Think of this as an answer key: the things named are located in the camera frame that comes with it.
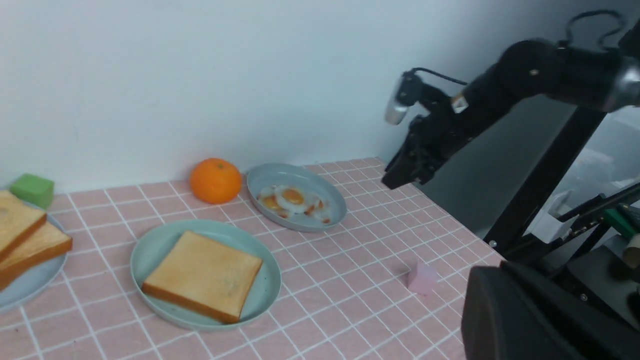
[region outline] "black cable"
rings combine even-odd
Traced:
[[[462,80],[458,80],[458,79],[454,79],[454,78],[450,78],[449,76],[443,75],[439,72],[435,72],[433,70],[429,70],[429,69],[425,69],[424,67],[414,67],[413,69],[411,69],[411,72],[416,72],[416,71],[424,71],[424,72],[428,72],[431,75],[435,75],[441,79],[445,79],[448,81],[451,81],[452,83],[456,83],[456,84],[460,84],[460,85],[468,85],[466,82],[462,81]]]
[[[568,45],[573,42],[573,33],[571,32],[571,26],[573,25],[574,22],[580,19],[584,19],[586,17],[592,17],[597,15],[610,15],[618,21],[617,28],[604,33],[604,35],[598,38],[598,46],[603,50],[609,50],[610,48],[604,45],[604,40],[611,35],[615,35],[619,33],[620,31],[622,31],[624,28],[627,27],[627,18],[615,10],[593,10],[590,12],[580,13],[572,17],[571,20],[569,20],[569,22],[567,22],[566,26],[564,27],[564,32],[566,33],[566,40],[564,41],[564,43]]]

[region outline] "green object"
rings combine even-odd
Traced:
[[[262,259],[262,267],[244,302],[239,323],[222,324],[208,316],[194,313],[142,292],[141,287],[145,279],[160,265],[187,230]],[[282,285],[278,262],[260,240],[238,227],[211,220],[170,222],[147,232],[138,240],[131,254],[131,276],[138,285],[136,290],[142,300],[158,316],[179,327],[196,331],[230,330],[258,319],[276,301]]]
[[[20,176],[9,189],[18,199],[47,209],[53,202],[53,181],[36,175]]]
[[[640,229],[637,229],[628,222],[627,219],[616,209],[605,210],[604,220],[626,240],[631,240],[634,235],[640,233]]]

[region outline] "bread slice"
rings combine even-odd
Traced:
[[[51,223],[45,223],[0,262],[0,291],[24,272],[71,250],[72,239]]]
[[[47,221],[47,214],[25,205],[8,190],[0,191],[0,261]]]
[[[142,292],[223,323],[237,323],[262,259],[186,231]]]

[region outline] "crust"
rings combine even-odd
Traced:
[[[252,280],[251,280],[252,285],[253,285],[253,282],[255,282],[255,277],[258,276],[258,272],[260,272],[261,267],[262,267],[262,262],[260,262],[260,266],[256,268],[255,274],[252,277]],[[250,290],[251,288],[249,287],[249,289],[246,292],[246,295],[244,296],[243,307],[244,307],[244,303],[246,302],[246,298],[249,296]],[[191,310],[198,314],[208,316],[222,323],[237,323],[240,321],[239,316],[224,313],[222,311],[213,309],[197,301],[187,299],[186,297],[183,297],[179,294],[166,291],[165,289],[162,289],[160,287],[157,287],[151,284],[147,284],[146,282],[142,284],[142,292],[149,296],[158,298],[160,300],[164,300],[172,304],[178,305],[187,310]]]
[[[63,243],[44,249],[33,256],[25,258],[22,261],[10,265],[8,268],[0,272],[0,291],[4,290],[9,284],[16,280],[20,275],[24,274],[30,268],[42,264],[45,261],[57,258],[58,256],[69,252],[72,248],[73,240],[71,237]]]
[[[0,250],[0,262],[6,259],[11,251],[14,251],[18,246],[24,243],[31,235],[33,235],[40,227],[42,227],[47,222],[47,214],[43,213],[42,216],[38,219],[38,221],[34,222],[29,226],[25,231],[20,234],[20,236],[16,237],[9,245],[7,245],[4,249]]]

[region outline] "light blue plate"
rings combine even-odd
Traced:
[[[38,206],[29,204],[28,202],[25,202],[25,204],[32,208],[40,209]],[[62,225],[52,216],[47,215],[47,221],[60,229],[60,231],[63,230]],[[0,313],[9,311],[38,296],[38,294],[45,290],[51,281],[58,276],[65,266],[66,261],[67,255],[64,254],[34,266],[14,280],[3,291],[0,291]]]
[[[338,189],[322,177],[301,167],[281,163],[260,165],[247,173],[246,185],[251,195],[251,202],[265,217],[295,231],[307,233],[327,231],[338,225],[347,215],[347,203]],[[323,224],[318,219],[304,214],[293,215],[289,219],[279,217],[257,200],[260,191],[271,185],[292,185],[303,191],[318,194],[329,204],[331,222]]]
[[[262,259],[262,267],[246,298],[239,323],[222,324],[208,316],[150,297],[142,292],[142,283],[160,265],[160,262],[169,254],[178,239],[187,230]],[[149,231],[133,249],[131,275],[133,281],[138,285],[138,293],[151,310],[175,325],[196,331],[234,329],[254,321],[273,305],[282,285],[278,263],[260,240],[237,227],[210,220],[177,221]]]

